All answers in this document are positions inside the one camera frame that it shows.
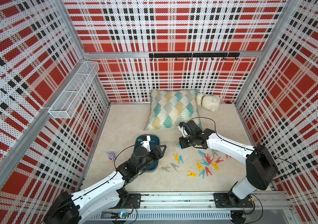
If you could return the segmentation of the yellow clothespin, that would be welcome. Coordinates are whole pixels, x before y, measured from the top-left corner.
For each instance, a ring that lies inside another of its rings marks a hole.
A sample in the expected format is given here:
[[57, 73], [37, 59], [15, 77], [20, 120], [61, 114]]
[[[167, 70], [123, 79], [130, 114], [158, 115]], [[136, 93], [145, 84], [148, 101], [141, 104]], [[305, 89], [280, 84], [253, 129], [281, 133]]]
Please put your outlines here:
[[178, 153], [177, 154], [173, 154], [173, 156], [174, 156], [176, 162], [179, 162], [179, 154]]
[[187, 176], [189, 176], [189, 177], [196, 177], [197, 174], [188, 170]]
[[214, 168], [215, 168], [216, 170], [219, 170], [217, 162], [214, 161], [214, 162], [212, 162], [211, 164], [214, 166]]
[[204, 170], [203, 166], [199, 162], [197, 163], [197, 167], [198, 167], [199, 172]]

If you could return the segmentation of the grey clothespin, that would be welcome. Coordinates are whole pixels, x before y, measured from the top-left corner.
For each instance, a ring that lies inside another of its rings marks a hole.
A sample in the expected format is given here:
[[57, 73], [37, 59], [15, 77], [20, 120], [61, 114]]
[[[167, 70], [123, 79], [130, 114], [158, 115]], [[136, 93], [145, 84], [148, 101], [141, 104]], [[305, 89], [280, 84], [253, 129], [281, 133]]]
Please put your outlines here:
[[171, 162], [171, 166], [173, 167], [175, 171], [177, 171], [177, 169], [179, 168], [179, 166], [173, 162]]
[[165, 172], [170, 172], [170, 167], [161, 167], [161, 170], [165, 171]]
[[212, 151], [213, 157], [218, 157], [218, 151], [217, 150], [211, 149], [211, 151]]

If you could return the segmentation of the green circuit board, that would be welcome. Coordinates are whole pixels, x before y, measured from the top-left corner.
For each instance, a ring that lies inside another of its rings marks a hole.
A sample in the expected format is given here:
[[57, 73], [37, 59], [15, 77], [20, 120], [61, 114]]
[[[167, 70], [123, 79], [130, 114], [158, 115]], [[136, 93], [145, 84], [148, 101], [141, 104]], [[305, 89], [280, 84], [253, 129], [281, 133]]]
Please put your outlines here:
[[131, 213], [126, 211], [112, 212], [111, 219], [126, 219], [129, 215], [131, 215]]

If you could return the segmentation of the white plush teddy bear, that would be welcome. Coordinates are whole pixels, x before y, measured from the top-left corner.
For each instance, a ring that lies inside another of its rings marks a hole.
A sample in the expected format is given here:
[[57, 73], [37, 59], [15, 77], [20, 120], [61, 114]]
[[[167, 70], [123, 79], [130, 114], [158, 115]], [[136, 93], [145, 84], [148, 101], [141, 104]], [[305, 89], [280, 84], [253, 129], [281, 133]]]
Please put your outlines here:
[[210, 96], [203, 93], [198, 93], [196, 99], [199, 106], [202, 106], [211, 112], [216, 112], [221, 102], [220, 96]]

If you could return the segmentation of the purple small toy figure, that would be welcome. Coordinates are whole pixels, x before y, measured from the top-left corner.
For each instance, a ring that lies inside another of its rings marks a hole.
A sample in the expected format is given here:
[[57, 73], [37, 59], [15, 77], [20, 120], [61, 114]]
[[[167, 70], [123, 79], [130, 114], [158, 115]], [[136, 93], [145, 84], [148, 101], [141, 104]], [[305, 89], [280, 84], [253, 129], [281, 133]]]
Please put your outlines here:
[[114, 153], [107, 152], [107, 154], [108, 154], [109, 161], [114, 162], [116, 160], [116, 156]]

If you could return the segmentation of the red clothespin front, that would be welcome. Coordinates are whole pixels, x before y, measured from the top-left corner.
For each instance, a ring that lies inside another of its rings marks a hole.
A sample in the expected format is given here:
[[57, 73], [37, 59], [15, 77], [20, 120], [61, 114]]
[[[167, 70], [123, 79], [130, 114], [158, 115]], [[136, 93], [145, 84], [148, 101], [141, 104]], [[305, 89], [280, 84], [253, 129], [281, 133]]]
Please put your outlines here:
[[209, 174], [212, 175], [211, 171], [209, 170], [208, 167], [205, 167], [205, 173], [208, 176]]

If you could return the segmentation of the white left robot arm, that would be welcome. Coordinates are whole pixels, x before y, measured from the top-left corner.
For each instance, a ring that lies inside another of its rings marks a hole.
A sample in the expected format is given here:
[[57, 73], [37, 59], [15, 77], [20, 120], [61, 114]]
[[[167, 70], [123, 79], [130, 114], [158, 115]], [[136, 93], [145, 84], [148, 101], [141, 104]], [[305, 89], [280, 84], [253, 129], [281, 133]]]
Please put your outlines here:
[[128, 199], [125, 186], [153, 162], [163, 158], [166, 145], [156, 145], [151, 151], [139, 147], [131, 157], [96, 184], [74, 193], [61, 193], [45, 214], [42, 224], [83, 224], [89, 218]]

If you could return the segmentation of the teal clothespin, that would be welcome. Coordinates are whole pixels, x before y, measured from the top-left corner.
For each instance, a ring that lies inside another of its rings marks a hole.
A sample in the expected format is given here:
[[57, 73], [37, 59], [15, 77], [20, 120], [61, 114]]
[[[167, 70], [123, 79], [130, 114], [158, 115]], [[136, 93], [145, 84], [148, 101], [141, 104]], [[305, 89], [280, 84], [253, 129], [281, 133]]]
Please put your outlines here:
[[202, 152], [201, 150], [198, 150], [198, 153], [204, 158], [207, 154]]
[[181, 162], [182, 164], [184, 163], [184, 162], [183, 162], [183, 158], [182, 158], [181, 155], [179, 156], [179, 159], [178, 159], [178, 163], [180, 163], [180, 162]]
[[199, 177], [201, 176], [203, 179], [205, 178], [205, 173], [206, 171], [205, 170], [202, 170], [199, 174]]

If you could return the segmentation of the yellow clothespin front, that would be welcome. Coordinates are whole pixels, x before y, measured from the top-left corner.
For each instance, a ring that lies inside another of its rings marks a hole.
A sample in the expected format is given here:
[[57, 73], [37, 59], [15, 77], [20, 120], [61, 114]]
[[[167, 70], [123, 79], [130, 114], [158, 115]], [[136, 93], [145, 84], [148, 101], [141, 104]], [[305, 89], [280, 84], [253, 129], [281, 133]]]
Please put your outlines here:
[[189, 176], [189, 177], [196, 177], [197, 174], [188, 170], [187, 176]]

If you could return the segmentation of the patterned teal gold pillow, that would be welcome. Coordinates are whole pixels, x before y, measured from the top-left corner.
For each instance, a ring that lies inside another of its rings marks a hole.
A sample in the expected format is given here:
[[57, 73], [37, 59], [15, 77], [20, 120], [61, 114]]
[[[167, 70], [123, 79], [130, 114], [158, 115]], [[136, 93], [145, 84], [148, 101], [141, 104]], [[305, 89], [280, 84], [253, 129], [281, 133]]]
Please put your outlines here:
[[150, 91], [150, 113], [144, 127], [145, 131], [170, 129], [181, 122], [194, 121], [202, 127], [199, 118], [197, 89], [165, 91], [152, 89]]

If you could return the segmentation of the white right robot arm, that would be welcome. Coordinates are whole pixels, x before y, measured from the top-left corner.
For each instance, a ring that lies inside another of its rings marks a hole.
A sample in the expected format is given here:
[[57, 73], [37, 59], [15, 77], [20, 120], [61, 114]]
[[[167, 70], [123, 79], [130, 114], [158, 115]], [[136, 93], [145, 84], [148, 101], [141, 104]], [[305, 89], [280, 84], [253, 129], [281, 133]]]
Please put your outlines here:
[[249, 146], [225, 138], [215, 130], [201, 130], [194, 121], [181, 122], [178, 129], [181, 148], [202, 146], [220, 151], [246, 167], [246, 176], [228, 191], [232, 204], [239, 203], [256, 190], [266, 190], [278, 173], [274, 158], [265, 146]]

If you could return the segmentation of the black wall hook rail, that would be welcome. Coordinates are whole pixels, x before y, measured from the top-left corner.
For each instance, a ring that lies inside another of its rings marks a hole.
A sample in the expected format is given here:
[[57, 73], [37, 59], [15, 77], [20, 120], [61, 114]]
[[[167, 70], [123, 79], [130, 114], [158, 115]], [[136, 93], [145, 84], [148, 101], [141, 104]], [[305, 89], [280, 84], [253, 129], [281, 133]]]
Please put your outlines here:
[[240, 56], [239, 52], [221, 52], [221, 53], [150, 53], [149, 58], [234, 58]]

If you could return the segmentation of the teal clothespin front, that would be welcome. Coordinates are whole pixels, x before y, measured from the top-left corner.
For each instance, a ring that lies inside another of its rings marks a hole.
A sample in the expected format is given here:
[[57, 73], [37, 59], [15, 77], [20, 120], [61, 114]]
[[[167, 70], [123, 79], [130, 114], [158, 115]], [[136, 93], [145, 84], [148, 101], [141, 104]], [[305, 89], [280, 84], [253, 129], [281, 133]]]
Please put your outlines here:
[[205, 173], [206, 171], [205, 170], [202, 170], [199, 174], [199, 177], [201, 176], [203, 179], [205, 178]]

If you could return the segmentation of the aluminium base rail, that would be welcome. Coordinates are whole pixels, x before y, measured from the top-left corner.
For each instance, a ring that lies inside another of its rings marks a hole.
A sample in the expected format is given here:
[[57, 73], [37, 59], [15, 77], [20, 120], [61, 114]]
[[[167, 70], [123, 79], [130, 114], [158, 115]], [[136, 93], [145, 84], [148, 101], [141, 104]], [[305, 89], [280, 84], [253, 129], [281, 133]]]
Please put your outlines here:
[[[232, 204], [224, 192], [135, 192], [132, 204], [96, 214], [91, 222], [109, 221], [115, 224], [138, 224], [159, 221], [220, 221], [253, 224], [296, 224], [290, 210], [292, 204], [281, 191], [258, 191], [239, 203]], [[112, 212], [126, 211], [126, 219], [111, 219]]]

